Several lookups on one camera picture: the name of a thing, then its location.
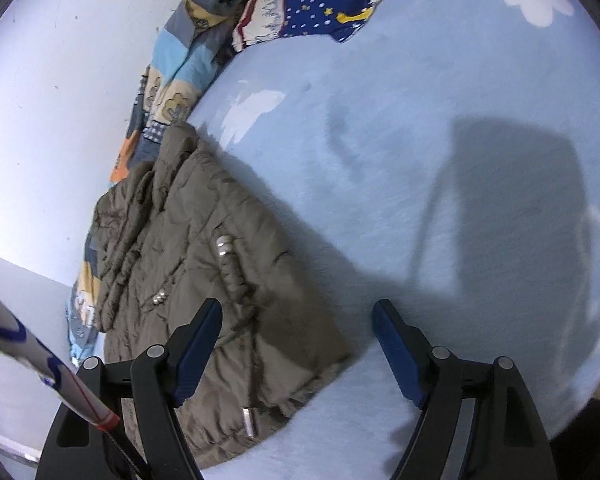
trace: jacket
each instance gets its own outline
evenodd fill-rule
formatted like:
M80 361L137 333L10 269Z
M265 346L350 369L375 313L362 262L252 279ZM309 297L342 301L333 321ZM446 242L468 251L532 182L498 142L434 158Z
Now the jacket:
M106 362L166 343L205 298L222 304L204 375L176 412L200 468L282 428L342 369L346 342L273 215L193 127L168 128L155 163L137 164L100 199L91 232L101 279L95 323L107 333ZM254 437L243 426L243 407L253 408ZM123 416L140 447L129 405Z

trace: stick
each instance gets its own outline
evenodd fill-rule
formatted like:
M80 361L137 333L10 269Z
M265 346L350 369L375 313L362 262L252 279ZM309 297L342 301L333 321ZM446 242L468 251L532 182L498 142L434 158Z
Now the stick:
M149 466L129 441L122 421L0 301L0 352L35 371L62 402L111 439L134 472L151 480Z

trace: light blue patch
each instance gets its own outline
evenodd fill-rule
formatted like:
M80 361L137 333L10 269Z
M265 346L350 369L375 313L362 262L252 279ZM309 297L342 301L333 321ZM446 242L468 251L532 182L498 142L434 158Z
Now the light blue patch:
M195 44L175 79L192 85L196 90L205 91L218 73L218 64L214 61L216 53L203 44Z
M163 85L173 79L188 53L189 49L173 34L164 29L160 31L155 42L154 58L151 64L162 74Z

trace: white stain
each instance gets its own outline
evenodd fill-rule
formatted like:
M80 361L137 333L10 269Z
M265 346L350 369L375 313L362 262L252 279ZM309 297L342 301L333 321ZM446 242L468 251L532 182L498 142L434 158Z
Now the white stain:
M554 9L573 16L573 6L567 0L504 0L509 6L519 6L525 19L536 27L548 27L554 21Z
M222 135L218 151L225 150L230 142L237 144L255 124L258 117L278 106L285 94L275 90L261 90L243 99L239 94L222 121Z
M600 229L600 209L597 206L590 204L581 216L575 232L576 248L578 250L578 256L580 257L580 262L582 263L584 272L578 288L576 299L570 309L569 316L562 331L560 343L558 344L555 366L556 381L568 380L569 374L565 367L566 354L569 342L573 338L573 334L576 332L576 330L582 329L581 326L576 325L582 305L586 304L587 301L589 302L586 307L586 316L588 322L592 322L594 320L594 316L600 316L600 305L598 302L595 300L590 300L586 297L589 279L593 270L593 262L586 239L587 227L590 227L594 224ZM600 338L596 344L594 353L600 353Z

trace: wall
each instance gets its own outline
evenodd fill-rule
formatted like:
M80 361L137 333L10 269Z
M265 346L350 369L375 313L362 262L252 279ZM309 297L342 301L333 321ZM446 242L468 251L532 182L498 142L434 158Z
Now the wall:
M0 256L71 285L179 0L15 0L0 20Z
M0 300L68 362L64 302L69 287L0 258ZM38 376L0 354L0 436L41 450L60 402Z
M36 470L31 466L21 464L3 455L0 455L0 461L9 474L13 476L13 480L34 480L36 477Z

